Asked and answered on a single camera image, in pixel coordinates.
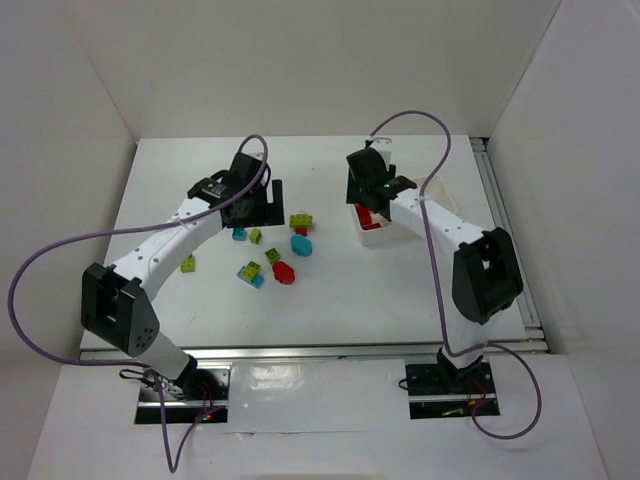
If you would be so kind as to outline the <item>red large lego brick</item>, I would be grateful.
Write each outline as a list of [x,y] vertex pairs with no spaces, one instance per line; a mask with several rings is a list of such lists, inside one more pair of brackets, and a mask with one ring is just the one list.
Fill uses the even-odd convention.
[[356,204],[355,211],[357,214],[360,228],[364,231],[380,229],[380,216],[363,205]]

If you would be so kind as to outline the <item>blue rounded lego piece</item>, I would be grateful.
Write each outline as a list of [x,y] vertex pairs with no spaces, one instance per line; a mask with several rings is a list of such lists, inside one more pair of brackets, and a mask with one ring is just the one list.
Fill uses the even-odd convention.
[[290,238],[291,250],[298,256],[308,257],[313,253],[313,244],[308,237],[295,234]]

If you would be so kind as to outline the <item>red rounded lego piece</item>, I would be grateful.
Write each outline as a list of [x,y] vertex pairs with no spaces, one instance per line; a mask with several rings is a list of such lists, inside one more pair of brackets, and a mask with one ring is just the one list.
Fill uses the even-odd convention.
[[277,261],[272,265],[272,272],[276,281],[283,285],[291,285],[295,281],[295,271],[284,261]]

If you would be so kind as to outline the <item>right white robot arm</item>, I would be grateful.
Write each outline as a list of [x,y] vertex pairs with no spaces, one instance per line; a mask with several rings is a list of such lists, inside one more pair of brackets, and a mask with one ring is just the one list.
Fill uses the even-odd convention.
[[373,142],[349,154],[346,201],[425,239],[443,337],[437,372],[444,385],[460,392],[523,291],[513,242],[505,229],[484,229],[432,200],[426,188],[434,173],[416,184],[397,174],[389,159],[389,148]]

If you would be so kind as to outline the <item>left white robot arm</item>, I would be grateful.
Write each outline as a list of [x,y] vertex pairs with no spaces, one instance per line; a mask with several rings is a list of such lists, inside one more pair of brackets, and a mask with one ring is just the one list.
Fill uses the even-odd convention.
[[85,270],[82,326],[187,397],[220,393],[218,380],[162,333],[152,302],[183,261],[224,229],[283,222],[281,181],[271,180],[263,155],[237,152],[229,168],[187,191],[161,230],[110,265]]

